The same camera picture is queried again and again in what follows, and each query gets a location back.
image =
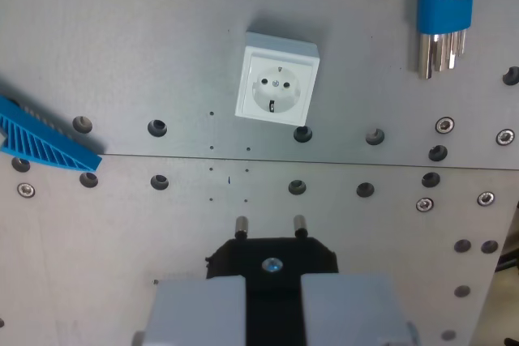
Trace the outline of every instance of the perforated mounting board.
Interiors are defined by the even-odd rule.
[[[251,237],[288,237],[297,214],[342,273],[393,279],[424,346],[446,329],[467,345],[499,256],[479,247],[503,243],[519,185],[513,171],[437,169],[441,183],[426,189],[427,168],[107,156],[87,189],[78,173],[9,165],[1,155],[0,344],[9,345],[129,346],[148,321],[154,279],[204,277],[204,258],[239,215]],[[155,174],[167,190],[150,186]],[[307,184],[299,196],[287,190],[296,178]],[[375,194],[361,199],[355,188],[366,181]],[[18,196],[19,182],[36,195]],[[484,190],[495,193],[490,207],[476,203]],[[426,214],[415,208],[423,196],[435,201]],[[472,241],[466,254],[453,250],[460,238]],[[472,293],[456,298],[462,284]]]
[[[501,81],[519,65],[515,1],[475,0],[465,58],[421,81],[417,0],[0,0],[0,75],[68,122],[89,117],[109,154],[428,165],[442,143],[440,166],[519,169],[519,142],[495,143],[519,131],[519,88]],[[318,45],[311,142],[234,116],[247,30]],[[450,135],[434,130],[444,116]]]

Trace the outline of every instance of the blue plastic part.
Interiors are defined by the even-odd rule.
[[[6,135],[0,150],[12,156],[81,172],[95,172],[101,162],[98,155],[1,96],[0,127]]]
[[[473,0],[418,0],[418,31],[448,34],[472,24]]]

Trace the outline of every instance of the blue ribbed block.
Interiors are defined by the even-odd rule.
[[[6,136],[0,150],[15,157],[81,172],[95,172],[101,162],[98,155],[1,96],[0,127]]]

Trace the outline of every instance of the screw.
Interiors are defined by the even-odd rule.
[[[429,199],[429,198],[420,199],[416,203],[416,209],[419,210],[420,212],[430,211],[433,207],[434,207],[434,202],[432,201],[432,199]]]
[[[283,269],[283,262],[278,258],[267,258],[262,262],[261,267],[268,273],[276,273]]]
[[[516,133],[514,133],[513,130],[505,129],[499,132],[497,137],[495,137],[495,141],[498,145],[507,146],[512,143],[515,138]]]
[[[478,204],[482,207],[490,206],[494,200],[495,196],[491,192],[483,192],[478,196]]]
[[[440,134],[448,134],[453,130],[453,128],[454,121],[451,117],[442,117],[436,123],[436,131],[438,131]]]
[[[34,190],[34,187],[30,184],[27,184],[26,182],[18,185],[18,193],[22,198],[31,198],[34,196],[36,191]]]

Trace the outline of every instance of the power socket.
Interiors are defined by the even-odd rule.
[[[315,44],[248,32],[235,115],[304,126],[319,62]]]

